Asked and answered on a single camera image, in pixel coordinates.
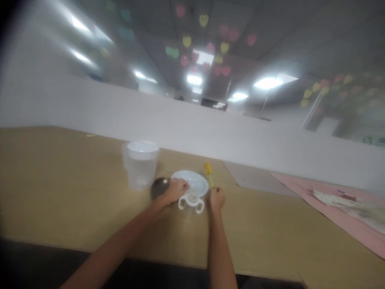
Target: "wooden table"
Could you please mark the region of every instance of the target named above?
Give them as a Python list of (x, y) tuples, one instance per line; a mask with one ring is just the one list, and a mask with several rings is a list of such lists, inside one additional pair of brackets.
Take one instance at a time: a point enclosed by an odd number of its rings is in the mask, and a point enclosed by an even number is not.
[[(0, 129), (3, 236), (92, 252), (146, 207), (133, 192), (122, 140), (57, 127)], [(239, 187), (219, 160), (163, 150), (156, 176), (213, 165), (226, 192), (223, 222), (236, 273), (310, 288), (380, 288), (385, 261), (302, 199)], [(128, 257), (206, 268), (208, 214), (167, 207)]]

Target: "pink paper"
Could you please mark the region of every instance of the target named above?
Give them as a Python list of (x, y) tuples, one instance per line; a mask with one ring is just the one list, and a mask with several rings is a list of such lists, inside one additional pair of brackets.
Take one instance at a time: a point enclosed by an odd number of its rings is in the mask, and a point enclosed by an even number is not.
[(385, 198), (375, 194), (368, 193), (364, 190), (353, 189), (347, 187), (339, 187), (335, 185), (328, 185), (298, 177), (291, 177), (278, 173), (272, 173), (272, 176), (279, 180), (286, 187), (291, 189), (294, 193), (299, 195), (306, 203), (311, 205), (314, 209), (324, 214), (337, 226), (346, 231), (353, 238), (358, 240), (361, 244), (372, 250), (374, 253), (385, 259), (385, 235), (374, 230), (366, 223), (348, 215), (337, 207), (327, 206), (318, 200), (309, 190), (316, 190), (321, 193), (329, 195), (341, 196), (337, 190), (341, 190), (354, 197), (362, 198), (366, 201), (377, 204), (378, 206), (385, 206)]

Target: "cup handle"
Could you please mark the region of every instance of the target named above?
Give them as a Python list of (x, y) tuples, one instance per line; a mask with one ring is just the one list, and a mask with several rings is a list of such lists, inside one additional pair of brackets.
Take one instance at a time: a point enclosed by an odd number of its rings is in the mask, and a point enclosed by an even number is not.
[(196, 213), (200, 214), (203, 212), (203, 208), (205, 207), (205, 202), (198, 198), (198, 203), (200, 203), (202, 206), (200, 209), (197, 208)]
[(186, 205), (186, 198), (185, 198), (184, 196), (182, 196), (182, 197), (179, 198), (179, 201), (178, 201), (178, 208), (182, 210), (182, 209), (184, 209), (184, 206), (185, 206), (185, 205)]

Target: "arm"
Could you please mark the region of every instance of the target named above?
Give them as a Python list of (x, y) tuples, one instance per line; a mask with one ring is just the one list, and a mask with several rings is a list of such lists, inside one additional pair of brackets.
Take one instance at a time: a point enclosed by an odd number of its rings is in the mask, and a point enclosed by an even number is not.
[(209, 276), (210, 289), (238, 288), (225, 229), (223, 228), (221, 208), (225, 195), (221, 188), (214, 187), (210, 195), (210, 241)]
[(172, 179), (162, 196), (105, 241), (60, 288), (101, 288), (157, 213), (177, 201), (187, 189), (185, 180)]

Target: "forearm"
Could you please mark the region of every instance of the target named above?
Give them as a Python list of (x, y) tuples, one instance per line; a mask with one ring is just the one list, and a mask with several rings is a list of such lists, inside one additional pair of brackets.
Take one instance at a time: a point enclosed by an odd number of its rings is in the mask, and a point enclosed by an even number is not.
[(211, 289), (238, 288), (221, 212), (210, 215), (209, 275)]
[(101, 288), (124, 260), (134, 242), (153, 217), (166, 205), (167, 203), (163, 198), (156, 199), (144, 211), (105, 241), (61, 288)]

